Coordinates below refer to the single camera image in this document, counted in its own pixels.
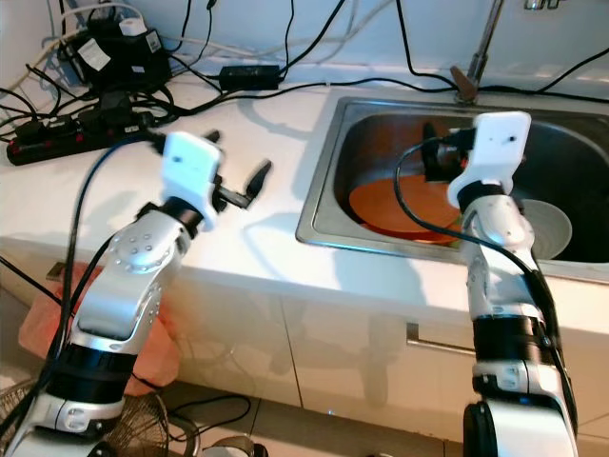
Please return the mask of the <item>stainless steel sink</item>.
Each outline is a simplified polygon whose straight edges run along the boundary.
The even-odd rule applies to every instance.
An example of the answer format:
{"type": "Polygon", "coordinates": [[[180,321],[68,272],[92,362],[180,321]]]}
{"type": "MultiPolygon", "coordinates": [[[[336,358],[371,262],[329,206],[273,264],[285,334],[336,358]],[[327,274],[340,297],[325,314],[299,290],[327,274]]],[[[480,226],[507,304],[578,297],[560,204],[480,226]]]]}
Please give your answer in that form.
{"type": "MultiPolygon", "coordinates": [[[[356,187],[392,177],[402,152],[423,140],[426,126],[446,134],[470,126],[483,112],[482,106],[340,97],[296,238],[316,247],[460,263],[459,249],[361,227],[348,196],[356,187]]],[[[557,206],[573,225],[570,243],[540,269],[549,278],[609,286],[609,114],[531,106],[527,113],[532,126],[512,195],[557,206]]]]}

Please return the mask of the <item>white bowl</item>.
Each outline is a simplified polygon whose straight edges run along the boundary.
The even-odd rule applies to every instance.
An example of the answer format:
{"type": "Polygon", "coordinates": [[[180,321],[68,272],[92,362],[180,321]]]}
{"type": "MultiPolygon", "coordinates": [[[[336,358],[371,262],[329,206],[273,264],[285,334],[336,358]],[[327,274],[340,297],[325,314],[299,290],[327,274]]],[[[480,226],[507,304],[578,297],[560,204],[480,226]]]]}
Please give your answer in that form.
{"type": "Polygon", "coordinates": [[[573,223],[564,210],[535,199],[522,199],[523,217],[534,231],[532,255],[536,260],[554,260],[573,239],[573,223]]]}

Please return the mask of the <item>grey robot left foot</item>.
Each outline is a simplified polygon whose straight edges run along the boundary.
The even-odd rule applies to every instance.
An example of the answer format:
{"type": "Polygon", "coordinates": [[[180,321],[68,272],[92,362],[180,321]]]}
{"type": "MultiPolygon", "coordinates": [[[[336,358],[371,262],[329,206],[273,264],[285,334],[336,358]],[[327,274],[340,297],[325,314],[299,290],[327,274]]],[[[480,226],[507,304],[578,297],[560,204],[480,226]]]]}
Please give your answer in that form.
{"type": "Polygon", "coordinates": [[[197,457],[256,457],[257,444],[248,436],[234,435],[202,448],[197,457]]]}

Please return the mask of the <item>black charger with white label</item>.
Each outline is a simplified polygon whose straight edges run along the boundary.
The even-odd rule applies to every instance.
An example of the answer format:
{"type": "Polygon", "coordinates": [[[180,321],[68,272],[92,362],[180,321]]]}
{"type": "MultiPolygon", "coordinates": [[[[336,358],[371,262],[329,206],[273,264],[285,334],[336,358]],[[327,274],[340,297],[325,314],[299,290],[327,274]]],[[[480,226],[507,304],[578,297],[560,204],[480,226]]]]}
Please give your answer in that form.
{"type": "Polygon", "coordinates": [[[134,17],[90,19],[57,56],[79,82],[99,92],[157,89],[171,77],[160,34],[134,17]]]}

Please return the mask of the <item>white kitchen cabinet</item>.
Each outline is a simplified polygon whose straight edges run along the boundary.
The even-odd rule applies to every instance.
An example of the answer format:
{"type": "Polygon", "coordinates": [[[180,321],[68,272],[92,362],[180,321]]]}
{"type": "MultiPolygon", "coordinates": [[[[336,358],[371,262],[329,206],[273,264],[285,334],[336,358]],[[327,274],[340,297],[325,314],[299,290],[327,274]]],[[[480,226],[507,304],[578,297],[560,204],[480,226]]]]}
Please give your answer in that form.
{"type": "Polygon", "coordinates": [[[459,441],[473,357],[465,270],[339,249],[187,257],[168,297],[186,382],[459,441]]]}

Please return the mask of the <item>black power strip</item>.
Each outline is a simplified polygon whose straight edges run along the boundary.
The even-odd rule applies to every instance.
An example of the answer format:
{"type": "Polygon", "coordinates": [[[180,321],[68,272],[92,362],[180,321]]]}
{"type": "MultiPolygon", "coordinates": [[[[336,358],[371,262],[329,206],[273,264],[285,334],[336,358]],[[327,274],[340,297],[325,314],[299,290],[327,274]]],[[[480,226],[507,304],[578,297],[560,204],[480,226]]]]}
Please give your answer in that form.
{"type": "Polygon", "coordinates": [[[82,125],[75,121],[30,121],[19,126],[14,133],[16,136],[8,142],[5,153],[15,166],[108,149],[127,140],[157,141],[160,136],[141,125],[109,126],[101,122],[82,125]]]}

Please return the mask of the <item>grey metal faucet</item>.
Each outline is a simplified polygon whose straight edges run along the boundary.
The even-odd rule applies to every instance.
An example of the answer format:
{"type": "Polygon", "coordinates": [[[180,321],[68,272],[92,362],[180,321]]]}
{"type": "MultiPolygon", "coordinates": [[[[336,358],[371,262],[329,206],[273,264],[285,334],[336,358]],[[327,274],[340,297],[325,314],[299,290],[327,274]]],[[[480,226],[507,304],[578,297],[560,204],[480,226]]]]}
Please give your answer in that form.
{"type": "Polygon", "coordinates": [[[481,80],[484,75],[484,70],[490,61],[490,47],[495,34],[497,23],[500,21],[501,12],[503,11],[504,0],[493,0],[488,13],[486,25],[484,25],[480,42],[468,66],[468,70],[461,70],[460,67],[449,67],[454,88],[457,94],[454,100],[460,105],[475,105],[478,99],[481,80]]]}

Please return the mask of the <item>black power adapter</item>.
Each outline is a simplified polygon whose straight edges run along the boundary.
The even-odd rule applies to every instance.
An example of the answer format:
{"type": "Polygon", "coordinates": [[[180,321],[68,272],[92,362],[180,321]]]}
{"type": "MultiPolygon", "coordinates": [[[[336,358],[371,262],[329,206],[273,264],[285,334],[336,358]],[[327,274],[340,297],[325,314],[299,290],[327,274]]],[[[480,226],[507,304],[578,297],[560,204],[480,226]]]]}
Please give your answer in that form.
{"type": "Polygon", "coordinates": [[[274,90],[283,82],[277,65],[226,66],[217,75],[222,91],[274,90]]]}

